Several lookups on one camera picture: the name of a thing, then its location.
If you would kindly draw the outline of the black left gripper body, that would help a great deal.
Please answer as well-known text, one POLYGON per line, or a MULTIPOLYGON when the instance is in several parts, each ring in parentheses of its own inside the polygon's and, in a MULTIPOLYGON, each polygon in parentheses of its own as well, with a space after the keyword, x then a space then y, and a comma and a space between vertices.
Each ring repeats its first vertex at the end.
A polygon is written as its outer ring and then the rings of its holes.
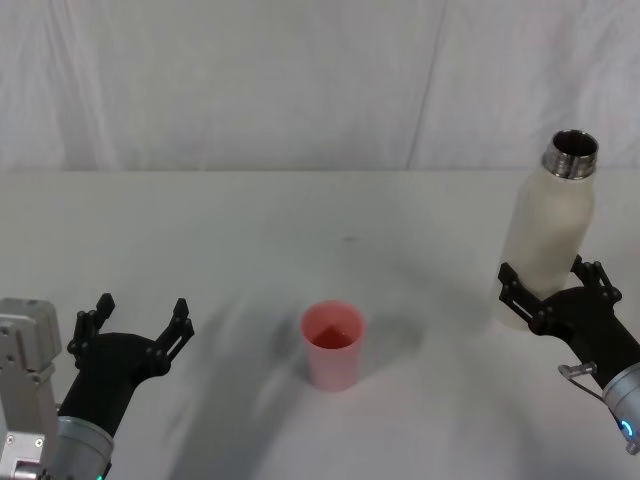
POLYGON ((172 346, 171 334, 156 340, 126 333, 71 340, 67 350, 78 373, 58 415, 84 420, 113 437, 136 388, 169 371, 172 346))

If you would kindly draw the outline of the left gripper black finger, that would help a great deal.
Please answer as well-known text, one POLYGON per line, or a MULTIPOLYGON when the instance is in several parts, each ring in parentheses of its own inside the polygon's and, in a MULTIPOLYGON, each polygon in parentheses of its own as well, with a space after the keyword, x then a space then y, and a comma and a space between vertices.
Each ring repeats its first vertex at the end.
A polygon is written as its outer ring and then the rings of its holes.
POLYGON ((168 326, 148 348, 152 372, 167 373, 174 358, 193 335, 194 328, 189 318, 187 301, 185 298, 179 298, 168 326))
POLYGON ((110 293, 103 293, 95 307, 89 311, 78 311, 68 351, 80 351, 82 345, 96 336, 115 309, 115 301, 110 293))

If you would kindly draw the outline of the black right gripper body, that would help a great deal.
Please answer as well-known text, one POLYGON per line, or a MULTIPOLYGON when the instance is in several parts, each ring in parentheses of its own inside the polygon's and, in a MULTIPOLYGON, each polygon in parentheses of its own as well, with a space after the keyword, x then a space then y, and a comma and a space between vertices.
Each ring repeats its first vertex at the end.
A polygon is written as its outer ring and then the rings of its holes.
POLYGON ((593 362, 600 386, 639 362, 639 343, 616 318, 620 294, 604 288, 574 287, 543 301, 537 309, 537 334, 565 342, 583 363, 593 362))

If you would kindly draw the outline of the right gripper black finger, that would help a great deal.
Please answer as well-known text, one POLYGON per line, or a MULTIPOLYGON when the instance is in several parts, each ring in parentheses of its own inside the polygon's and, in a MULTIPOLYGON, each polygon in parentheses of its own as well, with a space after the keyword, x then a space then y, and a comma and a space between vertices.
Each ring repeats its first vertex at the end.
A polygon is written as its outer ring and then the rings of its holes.
POLYGON ((522 284, 516 271, 507 262, 501 264, 498 280, 501 284, 500 302, 525 322, 532 333, 544 334, 550 318, 545 303, 522 284))
POLYGON ((604 301, 616 304, 622 299, 621 291, 613 285, 600 261, 585 261, 577 255, 571 272, 585 288, 594 290, 604 301))

